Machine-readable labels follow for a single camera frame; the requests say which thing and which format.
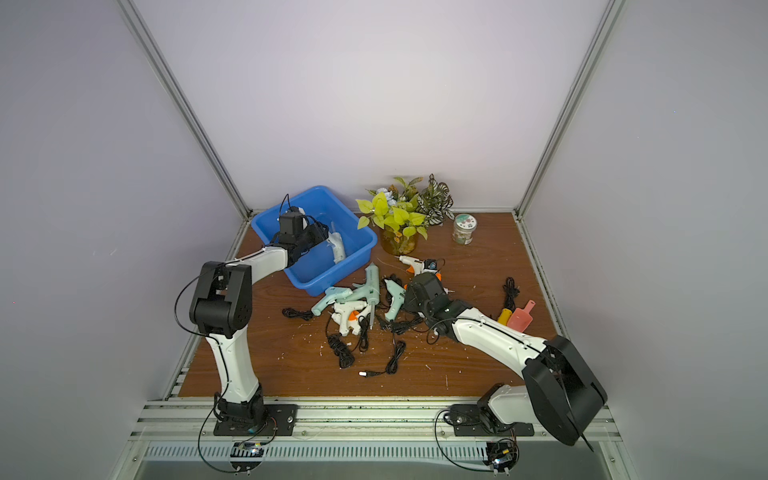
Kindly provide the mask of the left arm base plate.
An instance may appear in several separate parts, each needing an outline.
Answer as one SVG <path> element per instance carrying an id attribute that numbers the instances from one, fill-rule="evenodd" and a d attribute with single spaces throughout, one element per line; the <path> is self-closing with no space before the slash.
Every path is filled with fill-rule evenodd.
<path id="1" fill-rule="evenodd" d="M 216 411 L 215 436 L 291 436 L 297 420 L 296 404 L 223 402 Z"/>

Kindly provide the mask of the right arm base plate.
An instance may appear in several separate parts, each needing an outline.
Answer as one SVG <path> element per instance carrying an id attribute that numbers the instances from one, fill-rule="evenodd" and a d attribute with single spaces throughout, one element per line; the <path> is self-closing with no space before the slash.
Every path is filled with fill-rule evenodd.
<path id="1" fill-rule="evenodd" d="M 451 405 L 442 420 L 453 428 L 459 437 L 469 436 L 499 436 L 499 437 L 533 437 L 533 425 L 526 422 L 504 424 L 487 411 L 474 404 Z"/>

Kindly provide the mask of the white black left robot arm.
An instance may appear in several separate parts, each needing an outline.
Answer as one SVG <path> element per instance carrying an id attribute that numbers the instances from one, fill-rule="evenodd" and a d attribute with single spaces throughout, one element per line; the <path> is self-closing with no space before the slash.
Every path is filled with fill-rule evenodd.
<path id="1" fill-rule="evenodd" d="M 329 237 L 326 224 L 298 207 L 281 214 L 278 223 L 277 234 L 260 250 L 228 262 L 205 263 L 192 296 L 190 320 L 211 347 L 221 382 L 214 400 L 220 423 L 255 429 L 268 418 L 248 349 L 253 284 L 293 266 Z"/>

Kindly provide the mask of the white light-blue glue gun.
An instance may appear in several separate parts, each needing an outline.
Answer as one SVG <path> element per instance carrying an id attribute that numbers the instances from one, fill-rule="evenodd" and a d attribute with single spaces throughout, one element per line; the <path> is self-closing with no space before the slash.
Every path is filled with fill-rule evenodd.
<path id="1" fill-rule="evenodd" d="M 334 263 L 343 262 L 346 259 L 346 249 L 342 235 L 339 232 L 332 232 L 329 234 L 327 242 L 331 245 Z"/>

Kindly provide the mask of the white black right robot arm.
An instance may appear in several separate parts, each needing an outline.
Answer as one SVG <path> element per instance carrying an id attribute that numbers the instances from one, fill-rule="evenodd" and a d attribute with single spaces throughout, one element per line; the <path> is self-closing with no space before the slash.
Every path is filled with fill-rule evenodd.
<path id="1" fill-rule="evenodd" d="M 548 340 L 503 325 L 452 299 L 435 273 L 413 277 L 403 309 L 422 317 L 434 333 L 488 355 L 520 377 L 538 423 L 565 445 L 582 438 L 607 404 L 607 392 L 569 339 Z"/>

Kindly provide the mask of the yellow glue gun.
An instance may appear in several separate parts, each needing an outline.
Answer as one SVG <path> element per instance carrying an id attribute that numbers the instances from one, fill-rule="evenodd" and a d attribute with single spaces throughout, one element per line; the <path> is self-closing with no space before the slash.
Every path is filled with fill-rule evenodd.
<path id="1" fill-rule="evenodd" d="M 502 324 L 502 325 L 507 325 L 507 324 L 508 324 L 508 322 L 509 322 L 509 320 L 510 320 L 510 318 L 511 318 L 511 316 L 512 316 L 512 313 L 513 313 L 513 311 L 512 311 L 512 310 L 510 310 L 510 309 L 508 309 L 508 308 L 504 308 L 504 309 L 501 311 L 501 313 L 500 313 L 499 317 L 497 318 L 497 321 L 498 321 L 500 324 Z"/>

